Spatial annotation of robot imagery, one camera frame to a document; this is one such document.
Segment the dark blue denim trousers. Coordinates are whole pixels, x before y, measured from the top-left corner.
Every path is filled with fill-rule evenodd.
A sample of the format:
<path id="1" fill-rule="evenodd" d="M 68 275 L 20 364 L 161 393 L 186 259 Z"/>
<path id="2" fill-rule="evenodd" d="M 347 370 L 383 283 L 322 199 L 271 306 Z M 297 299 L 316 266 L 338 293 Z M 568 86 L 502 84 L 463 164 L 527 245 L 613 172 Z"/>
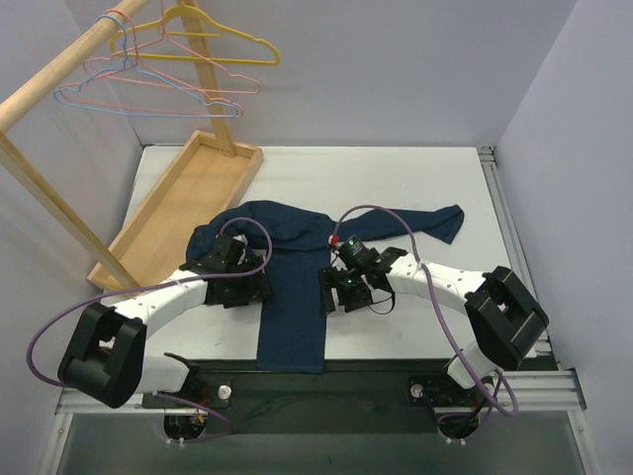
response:
<path id="1" fill-rule="evenodd" d="M 262 371 L 319 374 L 324 369 L 326 318 L 321 311 L 318 272 L 330 263 L 328 239 L 364 241 L 425 233 L 451 243 L 465 214 L 452 205 L 436 211 L 371 210 L 341 225 L 328 215 L 272 201 L 250 201 L 198 226 L 185 258 L 208 254 L 220 233 L 243 235 L 253 249 L 271 247 L 266 272 L 272 295 L 262 305 L 256 364 Z"/>

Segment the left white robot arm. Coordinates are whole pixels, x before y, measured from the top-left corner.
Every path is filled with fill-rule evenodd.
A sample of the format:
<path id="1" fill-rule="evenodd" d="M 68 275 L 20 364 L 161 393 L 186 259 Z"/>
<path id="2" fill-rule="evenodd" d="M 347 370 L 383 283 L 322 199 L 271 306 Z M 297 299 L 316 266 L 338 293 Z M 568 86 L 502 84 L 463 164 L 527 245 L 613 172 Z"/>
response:
<path id="1" fill-rule="evenodd" d="M 87 305 L 58 379 L 112 409 L 147 393 L 165 393 L 180 407 L 193 405 L 201 394 L 198 365 L 173 352 L 147 355 L 147 341 L 192 309 L 265 300 L 271 293 L 265 271 L 271 255 L 270 249 L 249 249 L 244 237 L 219 235 L 210 252 L 183 263 L 157 286 L 111 306 Z"/>

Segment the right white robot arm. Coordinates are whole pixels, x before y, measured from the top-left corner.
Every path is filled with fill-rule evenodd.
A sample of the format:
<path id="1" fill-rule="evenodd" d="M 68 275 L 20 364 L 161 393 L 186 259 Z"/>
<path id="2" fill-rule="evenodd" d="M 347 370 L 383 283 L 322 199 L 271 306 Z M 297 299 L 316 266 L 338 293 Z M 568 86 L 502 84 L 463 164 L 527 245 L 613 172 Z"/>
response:
<path id="1" fill-rule="evenodd" d="M 420 261 L 404 249 L 369 248 L 351 237 L 331 248 L 342 268 L 321 269 L 321 307 L 328 315 L 374 304 L 372 292 L 428 300 L 433 308 L 452 309 L 468 319 L 475 340 L 455 352 L 438 380 L 441 397 L 459 404 L 474 387 L 497 370 L 514 371 L 549 326 L 549 317 L 520 278 L 509 268 L 468 271 Z"/>

